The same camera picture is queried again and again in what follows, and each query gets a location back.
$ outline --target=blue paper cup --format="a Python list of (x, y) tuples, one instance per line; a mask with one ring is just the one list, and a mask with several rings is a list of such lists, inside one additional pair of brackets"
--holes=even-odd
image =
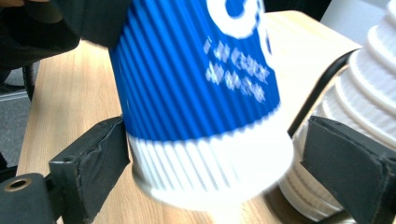
[(110, 51), (134, 180), (192, 209), (242, 202), (289, 168), (261, 0), (134, 0)]

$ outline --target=table surface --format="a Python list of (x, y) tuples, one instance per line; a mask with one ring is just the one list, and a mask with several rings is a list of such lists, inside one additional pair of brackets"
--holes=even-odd
[[(360, 46), (299, 12), (266, 17), (286, 122), (291, 123), (326, 67)], [(95, 123), (119, 115), (106, 49), (82, 41), (70, 52), (42, 60), (18, 175), (47, 175), (48, 161)], [(128, 165), (94, 223), (231, 223), (223, 218), (235, 223), (277, 223), (262, 195), (237, 210), (188, 211), (150, 199), (137, 188), (131, 171)]]

